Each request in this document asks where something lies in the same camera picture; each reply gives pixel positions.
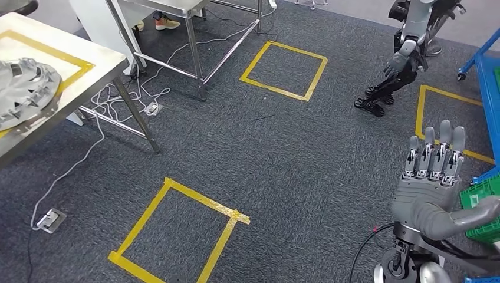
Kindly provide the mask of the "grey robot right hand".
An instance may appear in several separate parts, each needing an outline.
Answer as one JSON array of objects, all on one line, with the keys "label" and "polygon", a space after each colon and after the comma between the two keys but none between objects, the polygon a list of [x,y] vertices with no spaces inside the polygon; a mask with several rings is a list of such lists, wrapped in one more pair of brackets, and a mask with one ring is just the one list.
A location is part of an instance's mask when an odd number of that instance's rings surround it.
[{"label": "grey robot right hand", "polygon": [[425,144],[410,138],[404,171],[392,197],[395,220],[432,240],[448,239],[467,230],[484,226],[499,216],[499,196],[487,196],[468,209],[455,210],[460,193],[460,171],[464,163],[466,133],[462,126],[452,128],[449,120],[435,130],[425,129]]}]

